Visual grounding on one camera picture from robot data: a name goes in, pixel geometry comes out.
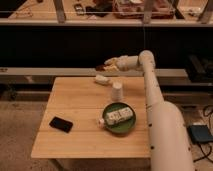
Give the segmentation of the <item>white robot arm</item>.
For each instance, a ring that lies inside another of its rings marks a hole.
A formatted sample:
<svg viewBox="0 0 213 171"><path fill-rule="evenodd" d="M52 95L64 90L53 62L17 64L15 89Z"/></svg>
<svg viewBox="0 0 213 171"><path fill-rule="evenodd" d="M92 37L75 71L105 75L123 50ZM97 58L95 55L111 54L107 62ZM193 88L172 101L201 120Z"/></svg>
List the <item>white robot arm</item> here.
<svg viewBox="0 0 213 171"><path fill-rule="evenodd" d="M143 72L151 171L195 171L187 129L178 107L162 95L154 55L143 50L138 56L113 57L104 62L105 70Z"/></svg>

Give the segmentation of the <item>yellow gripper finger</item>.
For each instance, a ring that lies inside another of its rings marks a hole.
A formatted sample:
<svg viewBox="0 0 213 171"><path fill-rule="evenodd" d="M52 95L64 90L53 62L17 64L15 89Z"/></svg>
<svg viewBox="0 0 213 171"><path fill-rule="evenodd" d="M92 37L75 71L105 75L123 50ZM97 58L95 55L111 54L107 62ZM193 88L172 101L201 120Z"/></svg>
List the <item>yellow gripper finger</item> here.
<svg viewBox="0 0 213 171"><path fill-rule="evenodd" d="M119 69L115 65L104 66L103 69L104 71L110 71L110 72L119 71Z"/></svg>
<svg viewBox="0 0 213 171"><path fill-rule="evenodd" d="M117 62L118 58L117 57L113 57L110 59L107 59L104 64L105 65L114 65Z"/></svg>

